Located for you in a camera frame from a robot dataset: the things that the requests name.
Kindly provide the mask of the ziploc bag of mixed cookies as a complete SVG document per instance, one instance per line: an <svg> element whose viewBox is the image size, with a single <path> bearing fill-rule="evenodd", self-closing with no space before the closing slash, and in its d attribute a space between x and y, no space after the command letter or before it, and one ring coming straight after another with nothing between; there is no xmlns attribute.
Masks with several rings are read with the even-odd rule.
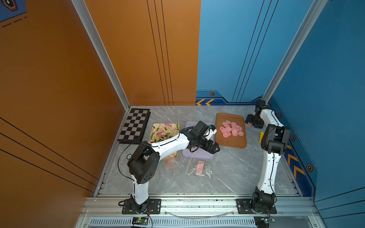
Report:
<svg viewBox="0 0 365 228"><path fill-rule="evenodd" d="M185 174L188 176L211 178L212 169L209 161L191 158L188 161Z"/></svg>

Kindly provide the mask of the ziploc bag of beige cookies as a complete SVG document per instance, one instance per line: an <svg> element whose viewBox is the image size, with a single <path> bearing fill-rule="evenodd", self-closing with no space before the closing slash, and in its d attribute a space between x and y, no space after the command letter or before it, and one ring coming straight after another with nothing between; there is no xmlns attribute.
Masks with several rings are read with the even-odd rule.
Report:
<svg viewBox="0 0 365 228"><path fill-rule="evenodd" d="M166 162L166 167L172 170L172 175L175 176L184 169L183 161L181 158L169 158Z"/></svg>

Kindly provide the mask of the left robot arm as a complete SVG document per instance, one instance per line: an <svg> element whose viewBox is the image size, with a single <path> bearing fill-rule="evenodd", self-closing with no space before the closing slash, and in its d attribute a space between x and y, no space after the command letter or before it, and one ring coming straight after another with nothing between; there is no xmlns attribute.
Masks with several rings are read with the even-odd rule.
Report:
<svg viewBox="0 0 365 228"><path fill-rule="evenodd" d="M195 126L180 130L170 139L154 143L141 142L127 163L134 184L131 196L134 203L138 206L147 204L148 182L165 157L179 150L189 149L192 152L193 148L203 149L210 154L219 152L219 144L211 140L216 133L214 125L199 121Z"/></svg>

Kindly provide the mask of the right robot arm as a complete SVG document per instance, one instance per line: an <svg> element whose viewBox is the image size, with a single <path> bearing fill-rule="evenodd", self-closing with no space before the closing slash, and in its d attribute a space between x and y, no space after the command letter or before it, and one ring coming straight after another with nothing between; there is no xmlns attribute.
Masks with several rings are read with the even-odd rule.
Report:
<svg viewBox="0 0 365 228"><path fill-rule="evenodd" d="M263 213L273 209L277 200L275 178L280 159L287 149L290 128L280 122L264 100L257 102L255 114L248 115L245 123L259 129L266 126L260 143L264 154L261 176L251 199L251 209Z"/></svg>

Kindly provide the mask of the pile of pink round cookies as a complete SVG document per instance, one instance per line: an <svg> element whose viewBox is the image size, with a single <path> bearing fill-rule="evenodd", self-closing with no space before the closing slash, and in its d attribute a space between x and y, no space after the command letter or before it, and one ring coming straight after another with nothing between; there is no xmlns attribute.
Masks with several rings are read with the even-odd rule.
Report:
<svg viewBox="0 0 365 228"><path fill-rule="evenodd" d="M236 122L231 122L229 120L223 121L219 130L222 133L223 138L229 138L231 136L243 137L245 135L241 126L239 126Z"/></svg>

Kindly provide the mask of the yellow rectangular block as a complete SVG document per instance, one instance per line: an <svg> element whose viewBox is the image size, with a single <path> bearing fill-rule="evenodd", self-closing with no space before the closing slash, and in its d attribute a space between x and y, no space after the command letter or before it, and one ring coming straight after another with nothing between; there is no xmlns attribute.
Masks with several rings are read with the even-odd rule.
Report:
<svg viewBox="0 0 365 228"><path fill-rule="evenodd" d="M262 139L263 139L263 136L264 136L264 132L260 132L260 136L259 136L259 142L261 143Z"/></svg>

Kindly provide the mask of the lavender plastic tray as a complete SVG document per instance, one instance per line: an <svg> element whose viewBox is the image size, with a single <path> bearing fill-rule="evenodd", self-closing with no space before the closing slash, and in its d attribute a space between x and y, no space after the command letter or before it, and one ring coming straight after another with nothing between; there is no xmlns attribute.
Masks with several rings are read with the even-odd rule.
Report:
<svg viewBox="0 0 365 228"><path fill-rule="evenodd" d="M188 121L188 122L186 122L184 128L195 126L196 124L197 124L197 122ZM213 135L210 139L215 142L215 135ZM196 158L196 159L203 159L203 160L211 160L211 159L215 158L215 154L211 154L201 148L199 148L197 151L195 151L193 153L190 152L189 149L184 149L184 150L182 150L182 156L185 158Z"/></svg>

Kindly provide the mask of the brown plastic tray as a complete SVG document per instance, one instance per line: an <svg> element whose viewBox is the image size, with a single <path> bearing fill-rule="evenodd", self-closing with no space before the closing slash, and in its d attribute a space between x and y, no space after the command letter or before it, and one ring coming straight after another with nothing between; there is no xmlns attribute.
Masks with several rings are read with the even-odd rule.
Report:
<svg viewBox="0 0 365 228"><path fill-rule="evenodd" d="M221 126L222 122L225 120L229 120L231 122L236 122L239 126L243 128L243 132L245 133L245 126L244 126L244 118L239 115L232 115L232 114L223 114L219 113L216 117L216 127L217 127L217 133L216 133L216 142L219 145L222 146L229 146L229 147L235 147L235 148L245 148L247 146L247 140L246 140L246 133L243 137L238 136L234 137L231 136L229 138L223 138L222 133L219 130L219 127Z"/></svg>

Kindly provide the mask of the floral pattern tray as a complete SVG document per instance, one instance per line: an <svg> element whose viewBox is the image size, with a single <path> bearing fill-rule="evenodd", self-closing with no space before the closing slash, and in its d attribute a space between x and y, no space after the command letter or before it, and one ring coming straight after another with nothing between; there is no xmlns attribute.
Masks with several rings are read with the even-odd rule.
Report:
<svg viewBox="0 0 365 228"><path fill-rule="evenodd" d="M151 128L151 134L148 143L159 143L177 136L180 131L180 125L177 123L154 123Z"/></svg>

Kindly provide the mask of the black white chessboard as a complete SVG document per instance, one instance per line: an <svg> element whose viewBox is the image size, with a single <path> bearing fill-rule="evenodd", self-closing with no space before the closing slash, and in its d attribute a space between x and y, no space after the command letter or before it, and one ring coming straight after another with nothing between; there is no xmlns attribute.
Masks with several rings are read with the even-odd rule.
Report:
<svg viewBox="0 0 365 228"><path fill-rule="evenodd" d="M123 144L142 142L150 114L150 109L132 108L123 123L118 142Z"/></svg>

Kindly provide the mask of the right green circuit board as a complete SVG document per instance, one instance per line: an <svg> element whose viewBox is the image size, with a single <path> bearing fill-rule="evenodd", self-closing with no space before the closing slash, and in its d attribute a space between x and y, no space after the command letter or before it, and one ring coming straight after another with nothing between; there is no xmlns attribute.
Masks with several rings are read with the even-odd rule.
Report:
<svg viewBox="0 0 365 228"><path fill-rule="evenodd" d="M269 228L271 223L276 222L272 217L254 217L257 228Z"/></svg>

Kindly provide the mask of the green circuit board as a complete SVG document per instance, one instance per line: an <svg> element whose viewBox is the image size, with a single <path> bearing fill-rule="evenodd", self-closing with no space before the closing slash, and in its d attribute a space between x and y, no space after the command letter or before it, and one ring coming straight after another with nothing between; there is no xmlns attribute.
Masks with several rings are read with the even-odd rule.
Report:
<svg viewBox="0 0 365 228"><path fill-rule="evenodd" d="M131 222L132 227L147 227L148 223L148 217L133 217Z"/></svg>
<svg viewBox="0 0 365 228"><path fill-rule="evenodd" d="M272 217L254 217L257 228L269 228L271 223L276 222Z"/></svg>

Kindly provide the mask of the left green circuit board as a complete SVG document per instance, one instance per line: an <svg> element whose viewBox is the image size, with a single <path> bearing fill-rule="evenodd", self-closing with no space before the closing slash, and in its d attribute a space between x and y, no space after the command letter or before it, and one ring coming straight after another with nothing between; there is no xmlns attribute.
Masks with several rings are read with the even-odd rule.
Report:
<svg viewBox="0 0 365 228"><path fill-rule="evenodd" d="M148 223L148 217L133 217L131 222L132 227L147 227Z"/></svg>

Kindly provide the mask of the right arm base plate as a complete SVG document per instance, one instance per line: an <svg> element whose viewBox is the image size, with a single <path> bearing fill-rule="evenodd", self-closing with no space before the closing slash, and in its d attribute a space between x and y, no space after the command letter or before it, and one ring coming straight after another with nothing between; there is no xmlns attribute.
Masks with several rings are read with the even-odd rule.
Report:
<svg viewBox="0 0 365 228"><path fill-rule="evenodd" d="M239 214L277 214L275 205L272 207L257 203L255 206L252 204L252 199L238 198L236 201L236 207Z"/></svg>

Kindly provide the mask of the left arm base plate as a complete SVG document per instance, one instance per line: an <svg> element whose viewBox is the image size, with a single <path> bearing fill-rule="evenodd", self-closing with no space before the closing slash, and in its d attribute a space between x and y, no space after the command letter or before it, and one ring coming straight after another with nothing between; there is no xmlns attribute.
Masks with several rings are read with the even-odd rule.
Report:
<svg viewBox="0 0 365 228"><path fill-rule="evenodd" d="M148 199L138 205L133 198L129 198L118 203L122 208L122 214L149 214L155 215L161 212L161 199Z"/></svg>

